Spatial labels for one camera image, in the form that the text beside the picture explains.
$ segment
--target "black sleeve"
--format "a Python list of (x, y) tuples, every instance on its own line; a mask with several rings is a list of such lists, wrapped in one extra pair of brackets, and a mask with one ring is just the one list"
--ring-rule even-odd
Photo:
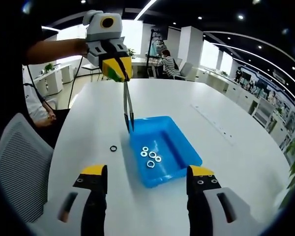
[(22, 35), (22, 63), (27, 64), (26, 53), (28, 49), (43, 39), (39, 20), (33, 15), (23, 14), (20, 34)]

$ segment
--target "ceiling light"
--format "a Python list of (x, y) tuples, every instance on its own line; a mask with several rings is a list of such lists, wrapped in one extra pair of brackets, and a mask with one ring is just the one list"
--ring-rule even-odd
[(289, 29), (282, 30), (282, 34), (287, 34), (289, 32)]
[[(253, 67), (253, 68), (255, 68), (255, 69), (257, 69), (257, 70), (260, 70), (259, 68), (255, 67), (254, 65), (250, 65), (250, 66)], [(273, 79), (274, 81), (276, 81), (280, 86), (282, 86), (283, 88), (285, 88), (292, 95), (292, 97), (295, 99), (294, 94), (292, 94), (292, 92), (289, 91), (280, 81), (278, 81), (277, 79), (275, 79), (273, 76), (270, 76), (268, 73), (264, 72), (263, 70), (260, 70), (260, 71), (263, 72), (264, 74), (268, 75), (271, 79)]]
[(61, 31), (59, 29), (55, 29), (55, 28), (51, 28), (51, 27), (47, 27), (47, 26), (42, 26), (41, 28), (42, 29), (45, 29), (45, 30), (53, 30), (53, 31), (57, 31), (57, 32), (60, 32)]
[(157, 0), (150, 0), (147, 5), (139, 12), (139, 14), (134, 18), (135, 21), (139, 20), (139, 18), (156, 2)]
[(294, 79), (292, 76), (290, 76), (285, 70), (283, 70), (282, 68), (278, 67), (276, 64), (270, 62), (269, 60), (267, 60), (267, 59), (265, 59), (265, 58), (263, 58), (263, 57), (261, 57), (261, 56), (259, 56), (259, 55), (256, 55), (256, 54), (254, 54), (254, 53), (251, 53), (251, 52), (249, 52), (249, 51), (246, 51), (246, 50), (243, 50), (243, 49), (240, 49), (240, 48), (236, 48), (236, 47), (232, 47), (232, 46), (229, 46), (229, 45), (225, 45), (225, 44), (213, 43), (213, 45), (216, 45), (216, 46), (223, 46), (223, 47), (227, 47), (227, 48), (233, 48), (233, 49), (239, 50), (239, 51), (241, 51), (241, 52), (245, 52), (245, 53), (248, 53), (248, 54), (250, 54), (250, 55), (253, 55), (253, 56), (257, 57), (257, 58), (260, 58), (260, 59), (262, 59), (262, 60), (264, 60), (264, 61), (270, 63), (271, 65), (275, 66), (276, 68), (278, 68), (280, 71), (282, 71), (284, 74), (286, 74), (286, 75), (287, 75), (292, 81), (294, 81), (294, 83), (295, 83), (295, 79)]

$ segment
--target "white table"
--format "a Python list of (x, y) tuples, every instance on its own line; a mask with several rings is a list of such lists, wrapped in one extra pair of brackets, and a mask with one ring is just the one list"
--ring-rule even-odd
[[(133, 79), (129, 90), (135, 118), (170, 116), (215, 172), (250, 206), (260, 222), (270, 220), (289, 165), (270, 135), (243, 109), (213, 88), (195, 82)], [(140, 181), (123, 116), (123, 84), (88, 83), (62, 127), (49, 176), (49, 197), (72, 186), (92, 164), (108, 165), (107, 235), (189, 234), (185, 178), (146, 189)], [(198, 104), (228, 130), (231, 145), (191, 104)], [(110, 146), (118, 147), (116, 152)]]
[(89, 63), (86, 65), (82, 65), (82, 68), (90, 71), (90, 81), (93, 82), (93, 71), (99, 70), (99, 67), (94, 66), (93, 64)]
[[(132, 69), (133, 74), (138, 74), (138, 66), (146, 66), (147, 65), (147, 59), (146, 58), (132, 58)], [(153, 77), (156, 78), (156, 70), (155, 67), (157, 66), (157, 62), (154, 59), (149, 59), (148, 65), (152, 67), (153, 71)]]
[(61, 67), (35, 78), (34, 83), (42, 96), (59, 93), (63, 89)]

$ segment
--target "white pillar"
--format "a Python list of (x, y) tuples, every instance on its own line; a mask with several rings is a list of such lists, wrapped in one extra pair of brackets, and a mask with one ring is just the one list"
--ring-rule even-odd
[(198, 67), (203, 46), (203, 32), (192, 27), (181, 28), (178, 58)]
[(223, 52), (220, 50), (218, 51), (217, 64), (216, 64), (216, 69), (218, 70), (221, 69), (222, 59), (223, 59)]

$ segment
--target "white shirt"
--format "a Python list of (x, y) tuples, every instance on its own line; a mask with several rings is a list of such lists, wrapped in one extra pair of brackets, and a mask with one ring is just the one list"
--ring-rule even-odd
[(25, 101), (28, 108), (29, 116), (34, 122), (37, 122), (48, 117), (48, 112), (43, 107), (43, 104), (39, 100), (35, 89), (26, 85), (24, 87)]

